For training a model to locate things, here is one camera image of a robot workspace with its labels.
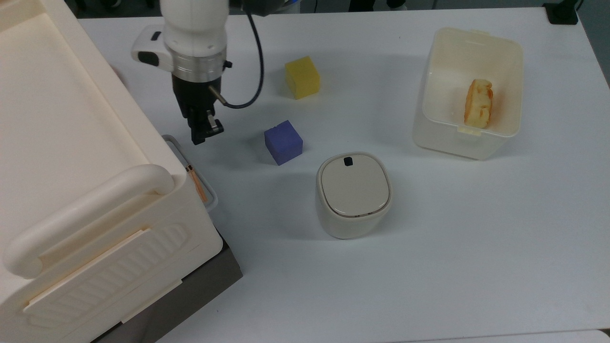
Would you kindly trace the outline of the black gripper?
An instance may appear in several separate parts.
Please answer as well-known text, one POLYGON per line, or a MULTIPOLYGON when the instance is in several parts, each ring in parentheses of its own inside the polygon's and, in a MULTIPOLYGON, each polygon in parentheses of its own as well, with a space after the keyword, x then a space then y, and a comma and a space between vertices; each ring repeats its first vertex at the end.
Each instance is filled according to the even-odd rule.
POLYGON ((224 127, 215 118, 216 96, 209 87, 216 91, 222 89, 222 78, 209 82, 190 82, 173 76, 173 92, 182 116, 192 125, 192 143, 200 145, 207 137, 222 134, 224 127))

